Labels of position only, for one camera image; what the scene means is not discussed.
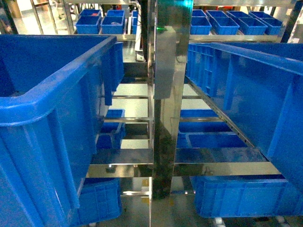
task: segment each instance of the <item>plastic bin rim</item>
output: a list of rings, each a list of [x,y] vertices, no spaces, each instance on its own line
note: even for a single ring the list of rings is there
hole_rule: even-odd
[[[234,25],[232,25],[232,26],[220,25],[220,23],[217,21],[217,18],[224,18],[224,19],[227,19],[227,20],[231,20],[234,23]],[[220,27],[237,27],[237,28],[240,27],[231,17],[213,17],[213,19],[216,21],[216,23]]]
[[[243,19],[244,18],[248,18],[248,19],[254,19],[254,20],[257,20],[258,22],[260,22],[261,24],[263,24],[263,25],[254,25],[254,27],[268,27],[266,24],[264,24],[262,21],[260,21],[259,19],[257,19],[257,18],[253,18],[253,17],[238,17],[238,19],[240,20],[240,21],[242,21],[244,24],[246,24],[246,22],[245,21],[243,21]]]
[[[26,38],[54,37],[53,35],[16,36]],[[98,61],[99,57],[105,54],[117,41],[116,36],[104,36],[104,38],[99,44],[49,75],[25,94],[17,97],[0,97],[0,127],[20,126],[36,122],[53,111],[60,101],[60,98],[54,96],[54,93],[61,93],[62,96],[68,92],[87,73],[87,66]]]
[[[288,72],[303,76],[302,61],[298,61],[290,58],[283,58],[273,54],[249,50],[242,47],[230,46],[227,44],[211,43],[211,47],[220,51],[229,52],[231,54],[252,59],[276,67],[278,69],[286,70]]]
[[[81,20],[85,20],[86,18],[90,18],[90,17],[93,18],[93,19],[97,18],[97,21],[96,21],[95,24],[78,24],[79,21],[81,22]],[[76,26],[96,26],[96,25],[99,25],[100,20],[101,20],[101,18],[98,17],[98,16],[81,16],[79,18],[79,20],[77,21]]]

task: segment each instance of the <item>metal shelf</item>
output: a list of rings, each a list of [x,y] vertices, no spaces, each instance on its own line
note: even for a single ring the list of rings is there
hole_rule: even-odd
[[[280,38],[277,35],[190,35],[189,41],[195,42],[273,42]]]
[[[288,7],[294,0],[194,0],[194,6],[276,6]]]

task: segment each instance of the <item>reflective metal surface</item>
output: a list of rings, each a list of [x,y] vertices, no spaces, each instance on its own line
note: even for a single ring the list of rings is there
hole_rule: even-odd
[[[294,0],[194,0],[194,6],[289,6]]]
[[[180,117],[180,122],[222,122],[220,117]]]
[[[191,43],[195,42],[277,42],[277,35],[190,35]]]
[[[170,194],[192,7],[190,0],[157,1],[154,198],[165,198]],[[157,218],[155,215],[152,219],[152,226],[157,226]]]

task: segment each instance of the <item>metal rod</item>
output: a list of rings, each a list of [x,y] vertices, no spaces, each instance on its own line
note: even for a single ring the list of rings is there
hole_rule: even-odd
[[[55,30],[56,35],[58,34],[58,30],[57,30],[57,26],[56,26],[56,22],[55,22],[55,18],[53,17],[53,11],[52,11],[52,6],[48,3],[48,10],[49,13],[51,15],[51,19],[52,19],[52,23],[53,23],[53,29]]]
[[[182,99],[201,99],[200,96],[182,96]]]
[[[148,99],[148,96],[113,96],[113,99]]]
[[[220,117],[180,117],[180,122],[223,122]]]
[[[104,122],[125,122],[125,123],[149,123],[150,118],[148,117],[108,117]]]
[[[44,32],[43,32],[42,25],[41,25],[41,21],[40,21],[38,12],[37,12],[37,8],[35,7],[35,4],[34,4],[34,0],[30,0],[30,3],[32,4],[33,10],[34,10],[34,16],[35,16],[35,18],[36,18],[36,21],[37,21],[37,24],[38,24],[40,33],[43,35]]]
[[[75,29],[71,18],[70,6],[68,3],[66,3],[65,0],[62,0],[62,5],[63,5],[64,13],[66,15],[67,31],[69,35],[72,35],[74,34]]]
[[[243,140],[249,147],[254,147],[252,142],[248,139],[248,137],[231,121],[231,119],[223,113],[197,85],[195,85],[193,82],[189,80],[189,85],[191,88],[199,95],[203,101],[210,107],[212,108],[217,115],[222,117],[224,122],[230,127],[231,130],[233,130],[239,137],[240,139]]]

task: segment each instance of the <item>blue storage crate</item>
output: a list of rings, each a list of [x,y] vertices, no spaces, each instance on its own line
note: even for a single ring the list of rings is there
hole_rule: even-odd
[[[212,29],[206,17],[192,17],[190,33],[192,35],[208,35]]]
[[[249,11],[248,14],[251,15],[252,17],[260,18],[260,19],[265,19],[265,18],[274,19],[274,17],[272,17],[271,15],[265,12]]]
[[[124,17],[104,17],[101,21],[102,34],[123,34]]]
[[[107,17],[123,17],[123,18],[125,18],[125,12],[124,12],[124,10],[111,9],[111,10],[107,11],[106,16]]]
[[[138,11],[137,10],[132,11],[132,17],[138,17]]]
[[[206,14],[201,9],[194,9],[191,16],[192,17],[206,17]]]
[[[232,131],[187,133],[191,148],[242,148],[246,144]]]
[[[67,226],[79,207],[99,118],[111,104],[115,42],[108,36],[0,36],[0,143],[43,226]]]
[[[236,23],[238,23],[240,18],[252,18],[251,15],[243,13],[242,11],[227,11],[227,15],[231,17]]]
[[[194,176],[198,215],[268,217],[303,214],[303,195],[282,176]]]
[[[211,99],[303,192],[303,44],[210,44]]]
[[[99,34],[100,17],[80,17],[76,28],[78,34]]]
[[[279,21],[277,19],[269,19],[269,18],[263,18],[261,19],[261,21],[267,25],[267,29],[265,31],[267,35],[278,35],[280,33],[282,27],[282,21]]]
[[[209,17],[227,17],[227,15],[223,11],[219,10],[207,10],[206,14]]]
[[[238,24],[245,35],[263,35],[267,29],[267,25],[256,18],[239,18]]]
[[[181,110],[180,117],[218,117],[213,110]],[[231,131],[224,122],[180,122],[179,134],[189,132],[219,132]]]
[[[108,110],[106,117],[124,117],[124,109]],[[125,123],[105,122],[97,141],[97,149],[120,149],[125,136]]]
[[[133,27],[133,34],[137,34],[137,25],[138,25],[138,18],[132,18],[132,27]]]
[[[210,17],[209,21],[218,35],[235,35],[240,27],[230,17]]]
[[[117,218],[122,213],[119,178],[87,178],[80,195],[80,208],[70,227]]]
[[[81,16],[100,17],[101,16],[101,10],[99,10],[99,9],[84,9],[79,14],[79,17],[81,17]]]

